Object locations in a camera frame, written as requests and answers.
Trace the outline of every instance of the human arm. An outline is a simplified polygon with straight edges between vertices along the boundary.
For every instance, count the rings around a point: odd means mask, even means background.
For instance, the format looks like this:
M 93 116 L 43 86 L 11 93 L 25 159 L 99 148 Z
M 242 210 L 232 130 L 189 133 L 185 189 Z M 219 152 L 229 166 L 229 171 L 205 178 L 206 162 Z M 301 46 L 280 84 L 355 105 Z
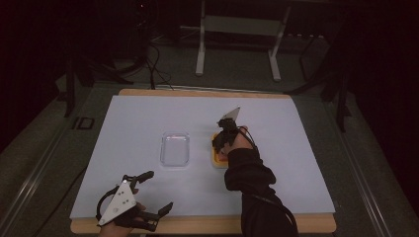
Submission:
M 269 186 L 276 182 L 271 169 L 263 164 L 259 152 L 239 133 L 232 146 L 224 145 L 228 156 L 225 185 L 242 192 L 241 228 L 244 236 L 297 236 L 293 216 Z
M 114 221 L 101 226 L 101 231 L 99 232 L 99 237 L 126 237 L 133 228 L 123 227 L 118 225 L 119 222 L 130 225 L 138 224 L 138 222 L 143 221 L 142 218 L 136 217 L 136 213 L 139 210 L 145 210 L 145 206 L 141 203 L 137 203 L 135 207 L 125 212 L 123 215 L 118 216 Z

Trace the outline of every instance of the table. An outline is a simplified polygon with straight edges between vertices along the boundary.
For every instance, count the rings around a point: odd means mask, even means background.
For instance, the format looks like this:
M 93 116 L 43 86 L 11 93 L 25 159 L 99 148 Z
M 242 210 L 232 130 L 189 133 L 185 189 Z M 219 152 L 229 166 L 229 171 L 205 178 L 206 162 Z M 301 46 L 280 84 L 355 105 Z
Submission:
M 190 92 L 190 91 L 146 91 L 126 89 L 120 92 L 120 96 L 139 97 L 170 97 L 170 98 L 254 98 L 254 99 L 289 99 L 285 95 L 272 94 L 248 94 L 248 93 L 219 93 L 219 92 Z M 330 233 L 336 229 L 333 213 L 296 213 L 295 219 L 300 233 Z M 99 227 L 93 217 L 72 218 L 71 230 L 74 233 L 98 233 Z M 134 230 L 134 233 L 148 233 L 145 230 Z M 161 219 L 155 233 L 161 234 L 235 234 L 241 233 L 240 216 L 166 216 Z

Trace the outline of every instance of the dark background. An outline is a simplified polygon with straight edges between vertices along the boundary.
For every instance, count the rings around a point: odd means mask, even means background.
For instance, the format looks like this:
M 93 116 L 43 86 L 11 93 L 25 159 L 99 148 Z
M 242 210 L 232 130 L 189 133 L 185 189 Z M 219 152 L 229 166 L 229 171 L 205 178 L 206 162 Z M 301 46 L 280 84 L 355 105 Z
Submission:
M 141 3 L 152 8 L 153 2 Z M 347 62 L 351 68 L 350 91 L 356 95 L 359 108 L 418 214 L 419 112 L 415 96 L 419 89 L 419 7 L 413 1 L 368 3 L 371 8 L 367 12 L 351 15 L 353 19 L 349 21 L 353 24 L 346 32 L 348 40 L 334 48 L 335 56 L 346 55 L 348 48 L 353 48 L 352 39 L 357 39 L 356 60 Z M 176 28 L 179 24 L 199 25 L 200 3 L 196 0 L 159 1 L 158 21 L 152 12 L 144 9 L 140 15 L 133 14 L 132 4 L 135 6 L 132 2 L 80 0 L 2 3 L 0 151 L 57 97 L 54 81 L 64 73 L 69 51 L 67 42 L 76 44 L 95 60 L 107 63 L 111 54 L 133 57 L 145 53 L 146 47 L 129 49 L 118 43 L 119 37 L 136 36 L 134 40 L 147 40 L 147 32 L 143 35 L 132 32 L 132 26 L 141 19 L 155 19 L 149 26 L 158 26 L 174 39 L 179 33 Z M 264 14 L 263 11 L 253 13 L 254 17 Z M 298 6 L 290 16 L 288 33 L 317 31 L 315 21 L 307 20 L 314 13 L 312 7 Z M 106 14 L 107 21 L 101 21 L 104 18 L 100 14 Z M 118 32 L 103 40 L 104 34 L 114 32 L 110 29 Z

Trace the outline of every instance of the wooden table edge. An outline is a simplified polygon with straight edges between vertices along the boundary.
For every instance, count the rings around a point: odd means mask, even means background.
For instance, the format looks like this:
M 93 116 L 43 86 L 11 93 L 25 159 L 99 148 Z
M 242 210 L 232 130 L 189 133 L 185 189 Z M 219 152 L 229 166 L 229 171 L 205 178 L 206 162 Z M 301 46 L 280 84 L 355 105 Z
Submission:
M 253 92 L 217 92 L 217 91 L 171 91 L 171 90 L 143 90 L 122 89 L 120 96 L 160 96 L 160 97 L 220 97 L 220 98 L 273 98 L 289 99 L 289 95 L 253 93 Z
M 299 233 L 332 233 L 336 222 L 332 213 L 294 215 Z M 100 227 L 96 218 L 74 218 L 71 231 L 75 234 L 96 234 Z M 134 229 L 132 233 L 151 232 Z M 240 216 L 166 216 L 157 226 L 154 234 L 241 234 Z

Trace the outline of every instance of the metal stand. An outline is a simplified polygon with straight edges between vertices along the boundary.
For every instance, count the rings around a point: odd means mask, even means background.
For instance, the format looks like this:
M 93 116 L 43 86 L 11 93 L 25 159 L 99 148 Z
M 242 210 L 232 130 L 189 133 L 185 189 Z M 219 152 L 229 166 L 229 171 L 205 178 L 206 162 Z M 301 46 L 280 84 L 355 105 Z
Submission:
M 206 1 L 202 0 L 201 5 L 201 27 L 200 27 L 200 48 L 198 51 L 196 75 L 204 75 L 204 64 L 206 58 L 205 34 L 208 32 L 224 32 L 236 34 L 250 34 L 260 36 L 275 36 L 276 42 L 268 51 L 272 76 L 275 81 L 281 80 L 280 70 L 277 62 L 277 52 L 281 39 L 284 36 L 287 20 L 290 15 L 291 6 L 287 7 L 281 21 L 232 18 L 206 15 Z

